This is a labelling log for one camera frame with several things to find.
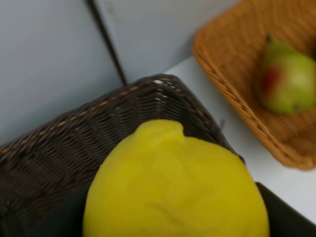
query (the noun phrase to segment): gray wall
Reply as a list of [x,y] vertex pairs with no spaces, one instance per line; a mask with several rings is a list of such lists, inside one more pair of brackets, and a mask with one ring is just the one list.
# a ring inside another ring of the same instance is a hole
[[84,0],[0,1],[0,144],[119,86]]
[[237,0],[95,0],[129,82],[191,53],[196,30]]

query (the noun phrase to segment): green pear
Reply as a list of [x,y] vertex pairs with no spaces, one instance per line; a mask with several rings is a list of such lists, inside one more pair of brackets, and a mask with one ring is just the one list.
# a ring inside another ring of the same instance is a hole
[[255,90],[261,103],[278,114],[310,109],[316,101],[316,63],[290,45],[268,40]]

